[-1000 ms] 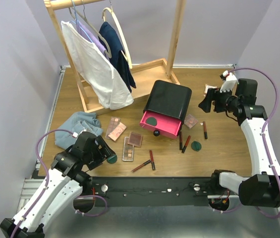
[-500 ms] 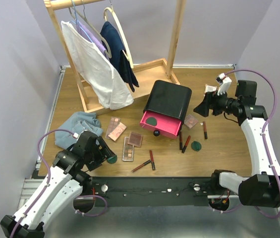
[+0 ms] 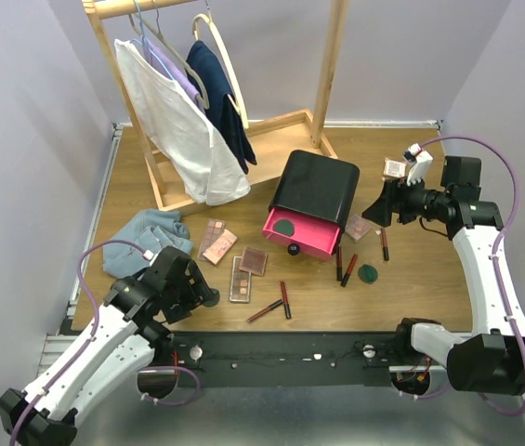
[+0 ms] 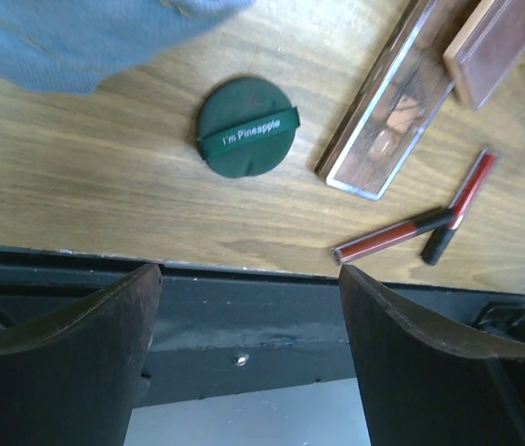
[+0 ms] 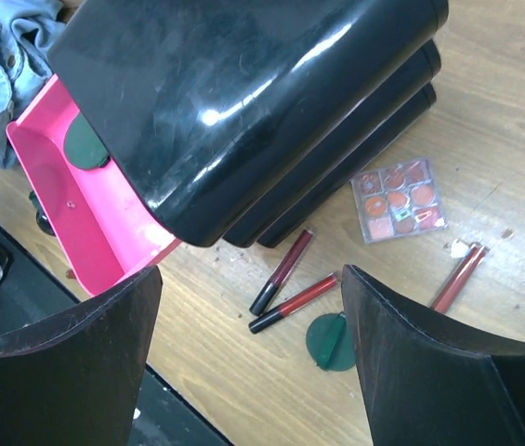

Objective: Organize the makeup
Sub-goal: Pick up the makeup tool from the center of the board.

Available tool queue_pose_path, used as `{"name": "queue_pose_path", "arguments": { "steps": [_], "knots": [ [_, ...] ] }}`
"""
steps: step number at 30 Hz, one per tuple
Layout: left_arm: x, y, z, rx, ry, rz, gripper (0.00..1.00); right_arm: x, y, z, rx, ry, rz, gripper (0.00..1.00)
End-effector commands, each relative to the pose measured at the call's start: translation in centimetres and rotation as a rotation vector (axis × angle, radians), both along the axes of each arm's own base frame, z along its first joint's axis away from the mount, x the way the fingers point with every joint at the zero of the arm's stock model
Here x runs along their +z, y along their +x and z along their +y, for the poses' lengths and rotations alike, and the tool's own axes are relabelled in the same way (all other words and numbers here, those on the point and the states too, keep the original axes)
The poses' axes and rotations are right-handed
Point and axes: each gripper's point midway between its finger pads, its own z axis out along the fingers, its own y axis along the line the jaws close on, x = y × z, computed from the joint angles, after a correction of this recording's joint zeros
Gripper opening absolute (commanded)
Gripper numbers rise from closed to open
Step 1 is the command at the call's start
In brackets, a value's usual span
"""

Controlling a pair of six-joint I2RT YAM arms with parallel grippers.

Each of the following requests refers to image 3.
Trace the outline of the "pink palette box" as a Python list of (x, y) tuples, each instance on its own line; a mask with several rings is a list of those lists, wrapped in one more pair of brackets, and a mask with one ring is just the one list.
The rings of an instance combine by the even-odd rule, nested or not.
[(229, 249), (237, 242), (237, 236), (224, 230), (220, 236), (203, 252), (203, 257), (217, 265)]

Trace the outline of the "small pink square palette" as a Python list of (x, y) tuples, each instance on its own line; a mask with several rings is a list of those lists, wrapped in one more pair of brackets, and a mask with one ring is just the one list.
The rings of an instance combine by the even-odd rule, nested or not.
[(384, 160), (383, 179), (400, 179), (406, 177), (405, 162), (400, 162), (386, 158)]

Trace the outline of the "long clear eyeshadow palette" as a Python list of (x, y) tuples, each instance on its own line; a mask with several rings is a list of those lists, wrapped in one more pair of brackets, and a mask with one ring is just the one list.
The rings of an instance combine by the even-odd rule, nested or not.
[(240, 269), (241, 260), (235, 256), (232, 261), (229, 302), (247, 304), (251, 301), (252, 274)]

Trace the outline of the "green round compact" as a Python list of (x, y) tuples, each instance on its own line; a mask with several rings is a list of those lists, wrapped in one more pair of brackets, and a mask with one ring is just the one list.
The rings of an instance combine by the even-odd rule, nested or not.
[(283, 218), (273, 225), (273, 230), (286, 237), (292, 237), (295, 234), (295, 225), (289, 219)]
[(377, 269), (369, 264), (362, 264), (358, 269), (358, 276), (364, 283), (372, 284), (378, 279)]

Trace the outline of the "pink drawer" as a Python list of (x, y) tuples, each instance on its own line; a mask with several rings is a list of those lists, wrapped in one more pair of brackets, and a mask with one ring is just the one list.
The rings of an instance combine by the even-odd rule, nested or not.
[[(273, 230), (280, 219), (289, 219), (295, 225), (295, 234), (286, 237)], [(298, 254), (330, 260), (341, 236), (341, 228), (334, 222), (307, 216), (295, 211), (273, 208), (262, 229), (262, 235), (274, 243), (284, 245), (292, 256)]]

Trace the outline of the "black drawer organizer box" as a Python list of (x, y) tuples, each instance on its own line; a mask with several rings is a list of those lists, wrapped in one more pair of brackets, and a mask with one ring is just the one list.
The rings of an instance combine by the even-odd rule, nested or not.
[(309, 151), (293, 151), (269, 204), (344, 228), (360, 178), (352, 163)]

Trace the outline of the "pink eyeshadow palette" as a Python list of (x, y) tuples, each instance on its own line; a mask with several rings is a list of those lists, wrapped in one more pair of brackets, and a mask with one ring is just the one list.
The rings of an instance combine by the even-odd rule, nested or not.
[(226, 228), (226, 222), (219, 219), (209, 219), (199, 246), (198, 257), (203, 257), (203, 253), (217, 240)]

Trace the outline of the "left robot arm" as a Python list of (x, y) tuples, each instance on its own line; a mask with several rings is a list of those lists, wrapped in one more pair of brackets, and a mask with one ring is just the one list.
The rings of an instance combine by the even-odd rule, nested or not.
[(218, 303), (218, 290), (196, 262), (174, 247), (142, 250), (147, 267), (113, 283), (93, 320), (41, 375), (0, 397), (12, 445), (70, 445), (85, 416), (134, 373), (179, 380), (196, 373), (179, 364), (169, 325)]

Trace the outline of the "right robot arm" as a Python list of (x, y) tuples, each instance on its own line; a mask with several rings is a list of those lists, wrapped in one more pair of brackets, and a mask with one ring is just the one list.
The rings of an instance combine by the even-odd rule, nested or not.
[(459, 391), (525, 394), (525, 316), (505, 260), (505, 221), (496, 203), (479, 197), (480, 159), (445, 157), (441, 188), (430, 190), (425, 176), (432, 157), (426, 151), (404, 157), (408, 175), (385, 180), (362, 216), (383, 228), (417, 218), (444, 224), (465, 274), (472, 330), (463, 338), (438, 322), (405, 318), (391, 344), (394, 357), (411, 364), (428, 356)]

